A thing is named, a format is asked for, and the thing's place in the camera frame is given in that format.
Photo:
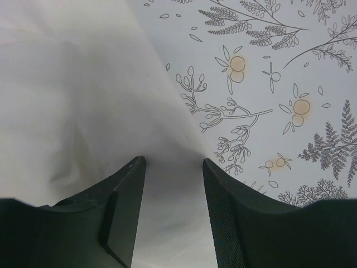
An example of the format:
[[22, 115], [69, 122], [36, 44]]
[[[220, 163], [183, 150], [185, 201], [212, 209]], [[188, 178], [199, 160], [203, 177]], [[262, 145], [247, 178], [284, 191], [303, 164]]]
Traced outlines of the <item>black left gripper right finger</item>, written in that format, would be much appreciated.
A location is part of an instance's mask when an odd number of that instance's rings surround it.
[[355, 267], [356, 200], [303, 208], [263, 195], [202, 164], [219, 267]]

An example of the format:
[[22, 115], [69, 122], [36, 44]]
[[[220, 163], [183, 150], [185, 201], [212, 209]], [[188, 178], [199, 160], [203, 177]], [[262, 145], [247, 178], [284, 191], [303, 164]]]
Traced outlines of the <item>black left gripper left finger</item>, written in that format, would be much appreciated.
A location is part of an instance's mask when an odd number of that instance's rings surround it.
[[53, 206], [1, 199], [1, 266], [130, 267], [145, 173], [135, 157]]

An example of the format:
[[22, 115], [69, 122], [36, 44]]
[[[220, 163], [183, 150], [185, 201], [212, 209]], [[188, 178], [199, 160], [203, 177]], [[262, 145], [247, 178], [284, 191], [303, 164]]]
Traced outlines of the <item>white t shirt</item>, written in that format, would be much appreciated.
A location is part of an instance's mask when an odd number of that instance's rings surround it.
[[136, 156], [134, 267], [216, 267], [212, 151], [128, 1], [1, 2], [1, 196], [53, 205]]

